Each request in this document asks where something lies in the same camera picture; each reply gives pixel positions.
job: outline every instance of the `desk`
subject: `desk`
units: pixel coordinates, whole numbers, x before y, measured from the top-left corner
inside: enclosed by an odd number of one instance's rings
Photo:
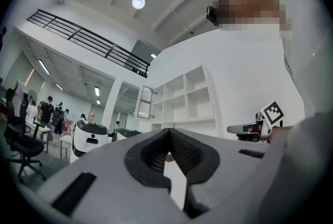
[[[28,120],[25,121],[25,124],[30,128],[30,129],[34,129],[36,128],[36,124],[33,124],[33,119],[30,118]],[[48,153],[48,132],[51,130],[50,128],[48,128],[47,126],[45,126],[44,128],[39,127],[38,130],[41,132],[41,135],[44,136],[44,134],[47,134],[47,139],[46,139],[46,153]]]

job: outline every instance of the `metal railing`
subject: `metal railing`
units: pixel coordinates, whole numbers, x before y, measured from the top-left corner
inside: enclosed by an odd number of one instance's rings
[[[27,20],[147,78],[150,63],[86,28],[40,9]]]

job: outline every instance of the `white mobile robot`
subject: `white mobile robot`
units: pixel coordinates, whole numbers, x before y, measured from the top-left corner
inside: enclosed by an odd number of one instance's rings
[[[103,125],[78,121],[72,140],[70,163],[83,154],[108,142],[108,130]]]

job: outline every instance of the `office chair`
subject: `office chair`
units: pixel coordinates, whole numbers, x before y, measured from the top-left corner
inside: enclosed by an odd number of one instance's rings
[[[23,93],[23,101],[20,108],[20,117],[15,117],[14,114],[14,105],[12,102],[12,98],[14,96],[14,91],[9,89],[6,94],[7,99],[7,129],[5,131],[5,137],[7,137],[7,142],[10,143],[10,149],[12,151],[18,151],[21,154],[20,159],[6,159],[7,164],[10,166],[10,162],[20,163],[21,167],[19,170],[19,181],[20,183],[24,183],[21,178],[24,167],[29,167],[33,171],[40,174],[43,180],[46,180],[46,177],[35,167],[33,167],[32,163],[39,163],[40,166],[43,166],[42,162],[39,160],[32,160],[31,158],[39,155],[44,150],[44,145],[36,141],[36,135],[39,127],[45,127],[45,125],[37,122],[34,118],[34,124],[36,125],[35,132],[33,134],[33,138],[31,138],[31,134],[25,133],[25,115],[28,107],[28,94]]]

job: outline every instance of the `ceiling light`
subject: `ceiling light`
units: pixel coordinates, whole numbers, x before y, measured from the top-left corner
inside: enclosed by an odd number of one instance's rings
[[[47,68],[45,67],[45,65],[43,64],[43,62],[41,60],[39,60],[41,66],[44,68],[44,70],[47,72],[48,75],[50,75],[50,73],[48,72]]]
[[[60,85],[58,85],[58,84],[56,84],[56,86],[58,86],[62,91],[63,91],[63,89],[61,88],[61,86]]]
[[[145,0],[132,0],[132,5],[136,9],[142,9],[145,5]]]
[[[99,97],[99,88],[98,87],[95,87],[95,94],[97,97]]]

